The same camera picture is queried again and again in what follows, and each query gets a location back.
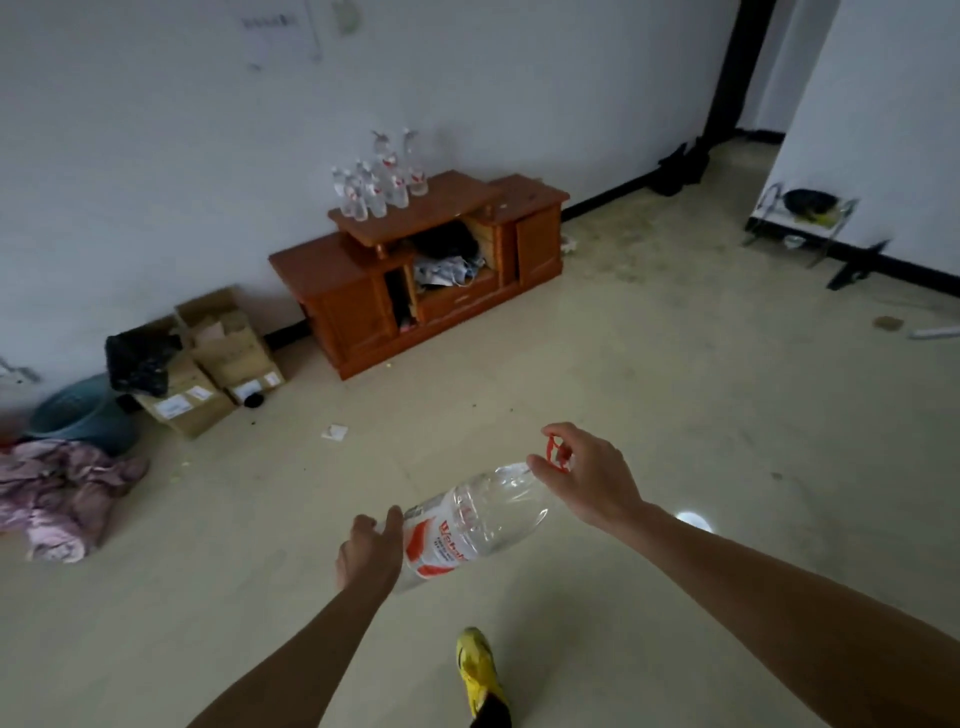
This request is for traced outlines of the person's right hand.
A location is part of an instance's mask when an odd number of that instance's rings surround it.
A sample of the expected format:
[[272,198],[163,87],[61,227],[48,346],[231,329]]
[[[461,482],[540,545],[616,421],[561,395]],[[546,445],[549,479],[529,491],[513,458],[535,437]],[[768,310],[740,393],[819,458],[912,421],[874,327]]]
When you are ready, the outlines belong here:
[[541,432],[558,439],[569,456],[573,494],[559,500],[585,524],[627,543],[646,504],[621,451],[568,421],[549,423]]

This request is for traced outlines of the large clear red-label bottle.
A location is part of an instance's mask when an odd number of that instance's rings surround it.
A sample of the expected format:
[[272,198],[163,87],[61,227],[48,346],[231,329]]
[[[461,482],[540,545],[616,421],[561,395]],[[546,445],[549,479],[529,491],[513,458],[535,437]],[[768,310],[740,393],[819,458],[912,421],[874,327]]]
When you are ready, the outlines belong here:
[[482,472],[403,515],[404,594],[530,536],[557,502],[525,463]]

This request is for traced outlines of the person's left forearm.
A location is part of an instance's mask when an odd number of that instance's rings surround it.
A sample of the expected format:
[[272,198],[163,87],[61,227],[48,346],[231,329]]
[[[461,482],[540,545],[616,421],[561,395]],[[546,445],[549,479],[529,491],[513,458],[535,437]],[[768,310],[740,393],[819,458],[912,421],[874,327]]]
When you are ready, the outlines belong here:
[[392,583],[364,571],[187,728],[319,728]]

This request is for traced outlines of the person's right forearm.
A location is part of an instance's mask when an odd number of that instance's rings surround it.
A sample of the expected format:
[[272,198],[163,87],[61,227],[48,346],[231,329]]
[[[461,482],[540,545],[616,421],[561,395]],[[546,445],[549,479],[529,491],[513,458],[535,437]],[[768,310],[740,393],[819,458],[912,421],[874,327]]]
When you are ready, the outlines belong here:
[[830,728],[960,728],[960,640],[647,503],[609,532]]

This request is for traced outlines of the yellow shoe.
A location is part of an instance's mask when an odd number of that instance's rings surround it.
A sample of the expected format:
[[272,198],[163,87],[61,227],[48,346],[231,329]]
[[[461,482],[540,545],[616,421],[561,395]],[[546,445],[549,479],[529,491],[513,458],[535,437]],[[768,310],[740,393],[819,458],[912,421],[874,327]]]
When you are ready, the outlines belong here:
[[496,694],[509,705],[493,650],[481,630],[474,626],[462,630],[457,639],[456,658],[472,719],[487,693]]

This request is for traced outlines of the dark trouser leg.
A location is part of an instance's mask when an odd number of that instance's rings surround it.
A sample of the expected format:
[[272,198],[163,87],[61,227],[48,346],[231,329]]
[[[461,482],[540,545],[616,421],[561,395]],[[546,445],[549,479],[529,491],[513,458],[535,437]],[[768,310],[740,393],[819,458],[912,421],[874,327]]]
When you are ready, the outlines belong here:
[[514,728],[508,703],[495,693],[488,692],[469,728]]

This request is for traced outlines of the white grey crumpled clothes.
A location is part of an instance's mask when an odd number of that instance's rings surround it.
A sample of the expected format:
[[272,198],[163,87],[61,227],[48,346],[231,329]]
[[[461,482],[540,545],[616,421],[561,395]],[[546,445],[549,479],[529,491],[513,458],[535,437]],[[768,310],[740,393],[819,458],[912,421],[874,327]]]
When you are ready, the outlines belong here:
[[469,258],[418,256],[413,262],[414,283],[420,289],[468,287],[485,266],[486,258],[480,252]]

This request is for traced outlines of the brown wooden TV cabinet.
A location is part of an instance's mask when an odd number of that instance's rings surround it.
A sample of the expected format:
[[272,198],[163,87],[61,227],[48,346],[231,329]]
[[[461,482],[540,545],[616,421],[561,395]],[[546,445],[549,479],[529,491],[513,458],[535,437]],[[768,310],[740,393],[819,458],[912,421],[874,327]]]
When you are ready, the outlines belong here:
[[[271,254],[270,266],[346,381],[557,278],[569,200],[538,178],[487,182],[449,170],[384,218],[357,222],[330,210],[333,233]],[[480,235],[485,265],[462,287],[417,285],[413,237],[450,223]]]

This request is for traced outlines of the open cardboard box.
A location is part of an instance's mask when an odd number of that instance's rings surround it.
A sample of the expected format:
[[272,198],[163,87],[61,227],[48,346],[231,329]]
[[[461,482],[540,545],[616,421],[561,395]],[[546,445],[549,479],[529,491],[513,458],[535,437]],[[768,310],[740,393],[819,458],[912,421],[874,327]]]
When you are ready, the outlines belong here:
[[265,398],[286,383],[282,369],[233,286],[181,302],[174,313],[184,327],[189,351],[234,404],[262,392]]

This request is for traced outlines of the black plastic bag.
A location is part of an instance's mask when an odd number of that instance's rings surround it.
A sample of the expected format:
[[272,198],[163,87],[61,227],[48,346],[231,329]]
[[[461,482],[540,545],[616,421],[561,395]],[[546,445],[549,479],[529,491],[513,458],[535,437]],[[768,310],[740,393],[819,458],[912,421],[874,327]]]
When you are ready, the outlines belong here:
[[131,330],[104,340],[106,373],[119,394],[163,398],[170,384],[168,365],[184,350],[169,330]]

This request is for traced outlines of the tall clear water bottle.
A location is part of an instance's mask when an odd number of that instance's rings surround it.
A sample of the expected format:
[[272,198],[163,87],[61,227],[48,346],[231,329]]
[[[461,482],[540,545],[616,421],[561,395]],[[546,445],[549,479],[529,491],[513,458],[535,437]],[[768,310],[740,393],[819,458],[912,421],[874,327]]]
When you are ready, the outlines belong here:
[[371,133],[377,176],[382,183],[386,202],[396,209],[405,210],[409,207],[410,199],[406,176],[397,149],[386,133],[377,130]]
[[424,197],[428,194],[429,186],[419,132],[414,128],[404,127],[402,145],[408,193],[414,197]]

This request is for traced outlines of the grey-blue plastic basin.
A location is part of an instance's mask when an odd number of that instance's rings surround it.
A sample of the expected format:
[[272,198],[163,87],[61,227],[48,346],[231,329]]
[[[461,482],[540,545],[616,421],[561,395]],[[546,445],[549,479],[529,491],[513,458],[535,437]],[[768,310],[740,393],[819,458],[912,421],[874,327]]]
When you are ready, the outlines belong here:
[[25,436],[92,445],[111,457],[139,440],[134,419],[118,403],[106,373],[98,373],[46,397],[30,413]]

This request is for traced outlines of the black bowl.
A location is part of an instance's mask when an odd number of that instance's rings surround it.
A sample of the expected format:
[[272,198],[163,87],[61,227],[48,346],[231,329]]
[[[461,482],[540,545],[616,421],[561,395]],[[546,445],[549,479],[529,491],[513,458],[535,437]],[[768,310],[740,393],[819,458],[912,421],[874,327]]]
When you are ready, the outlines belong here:
[[791,189],[783,193],[781,201],[788,213],[814,223],[834,215],[839,205],[836,196],[807,188]]

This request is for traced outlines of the black door frame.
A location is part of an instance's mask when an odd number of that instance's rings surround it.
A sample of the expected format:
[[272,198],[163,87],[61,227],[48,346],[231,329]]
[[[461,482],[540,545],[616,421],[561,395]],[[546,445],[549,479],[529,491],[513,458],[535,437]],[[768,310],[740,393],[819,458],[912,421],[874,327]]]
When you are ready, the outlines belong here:
[[708,147],[737,133],[777,0],[739,0],[721,73],[700,140]]

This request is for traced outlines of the white paper sheet on wall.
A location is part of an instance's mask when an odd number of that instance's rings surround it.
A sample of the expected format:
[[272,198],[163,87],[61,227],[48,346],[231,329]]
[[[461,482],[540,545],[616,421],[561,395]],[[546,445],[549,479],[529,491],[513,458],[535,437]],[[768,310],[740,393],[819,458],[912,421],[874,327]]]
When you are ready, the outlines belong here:
[[252,70],[316,64],[322,58],[310,0],[224,0]]

